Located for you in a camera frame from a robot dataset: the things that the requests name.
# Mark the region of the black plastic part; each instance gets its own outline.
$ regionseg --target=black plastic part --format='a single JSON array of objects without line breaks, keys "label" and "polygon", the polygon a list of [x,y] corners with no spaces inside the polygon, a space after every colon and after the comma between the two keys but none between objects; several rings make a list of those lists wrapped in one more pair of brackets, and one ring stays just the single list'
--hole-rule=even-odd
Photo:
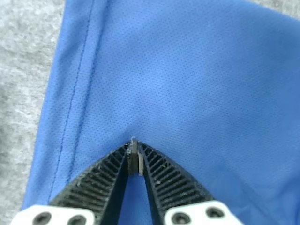
[{"label": "black plastic part", "polygon": [[172,207],[214,199],[173,160],[146,144],[141,145],[144,150],[144,177],[153,224],[164,224],[164,215]]},{"label": "black plastic part", "polygon": [[127,147],[128,144],[120,147],[92,165],[50,205],[89,209],[95,214],[96,224],[118,224],[128,179]]},{"label": "black plastic part", "polygon": [[134,173],[144,175],[155,225],[164,224],[169,208],[214,199],[170,158],[144,143],[131,140],[82,173],[50,204],[90,209],[97,225],[117,225],[126,182]]}]

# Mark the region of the gray surface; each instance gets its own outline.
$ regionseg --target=gray surface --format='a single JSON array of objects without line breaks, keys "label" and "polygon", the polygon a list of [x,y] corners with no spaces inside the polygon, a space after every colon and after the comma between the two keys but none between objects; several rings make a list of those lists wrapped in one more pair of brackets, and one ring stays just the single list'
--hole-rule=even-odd
[{"label": "gray surface", "polygon": [[[253,0],[300,18],[300,0]],[[64,0],[0,0],[0,225],[20,209]]]}]

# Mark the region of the seam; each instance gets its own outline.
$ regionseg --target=seam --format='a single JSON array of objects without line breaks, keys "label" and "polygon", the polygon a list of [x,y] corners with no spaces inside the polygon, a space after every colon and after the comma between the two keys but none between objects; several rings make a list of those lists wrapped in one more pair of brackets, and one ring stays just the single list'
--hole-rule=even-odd
[{"label": "seam", "polygon": [[50,198],[51,198],[51,195],[52,195],[52,192],[53,192],[53,186],[54,186],[54,183],[56,181],[58,167],[59,167],[59,164],[60,164],[60,157],[61,157],[61,153],[63,151],[63,144],[64,144],[64,141],[65,141],[67,125],[68,125],[68,121],[69,121],[69,117],[70,117],[70,112],[71,112],[72,105],[73,105],[73,100],[74,100],[74,96],[75,96],[76,87],[77,87],[78,80],[79,80],[79,73],[80,73],[80,70],[81,70],[81,64],[82,64],[82,60],[83,60],[83,54],[84,54],[84,50],[85,50],[85,46],[86,46],[86,41],[87,41],[89,29],[90,29],[90,18],[91,18],[91,13],[92,13],[94,1],[95,0],[92,0],[92,3],[90,5],[89,17],[88,17],[88,20],[87,20],[87,26],[86,26],[86,32],[85,32],[85,36],[84,36],[82,51],[81,51],[81,54],[80,54],[79,65],[78,65],[78,69],[77,69],[77,72],[76,72],[75,84],[73,86],[73,91],[72,91],[72,95],[71,95],[70,105],[69,105],[69,108],[68,108],[68,111],[67,111],[67,118],[66,118],[65,126],[64,126],[64,129],[63,129],[62,137],[61,137],[60,151],[59,151],[59,155],[58,155],[57,164],[56,164],[56,167],[55,167],[53,181],[52,181],[52,184],[51,184],[51,187],[50,187],[50,193],[49,193],[48,200],[47,200],[48,203],[50,201]]},{"label": "seam", "polygon": [[104,12],[103,12],[102,30],[101,30],[100,35],[99,35],[99,39],[98,39],[97,46],[96,46],[95,57],[94,57],[94,60],[93,60],[93,63],[92,63],[92,72],[91,72],[91,75],[90,75],[88,90],[87,90],[87,94],[86,94],[85,101],[84,101],[83,112],[80,116],[79,130],[78,130],[77,137],[76,137],[76,144],[75,144],[75,149],[74,149],[74,153],[73,153],[73,158],[72,158],[72,161],[71,161],[72,163],[71,163],[71,166],[70,166],[70,169],[69,169],[67,183],[70,182],[71,177],[72,177],[72,173],[73,173],[75,156],[77,154],[77,149],[78,149],[78,144],[79,144],[79,138],[80,138],[80,135],[81,135],[81,132],[82,132],[84,117],[85,117],[86,109],[87,109],[87,106],[88,106],[88,100],[90,98],[91,86],[92,86],[92,83],[93,83],[93,80],[94,80],[94,77],[95,77],[96,59],[98,59],[98,55],[99,55],[99,52],[100,52],[101,40],[102,40],[103,33],[104,33],[104,30],[105,30],[105,27],[106,27],[106,24],[107,24],[106,21],[107,21],[108,14],[109,14],[110,3],[111,3],[111,1],[107,0],[106,6],[105,6],[105,9],[104,9]]}]

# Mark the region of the blue garment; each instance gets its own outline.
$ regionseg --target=blue garment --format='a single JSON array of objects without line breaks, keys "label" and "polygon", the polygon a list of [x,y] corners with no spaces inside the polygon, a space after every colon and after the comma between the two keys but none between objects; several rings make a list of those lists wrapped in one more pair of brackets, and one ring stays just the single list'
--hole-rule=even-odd
[{"label": "blue garment", "polygon": [[[299,224],[300,22],[243,0],[67,0],[23,208],[131,137],[245,224]],[[124,204],[120,224],[151,224],[143,178]]]}]

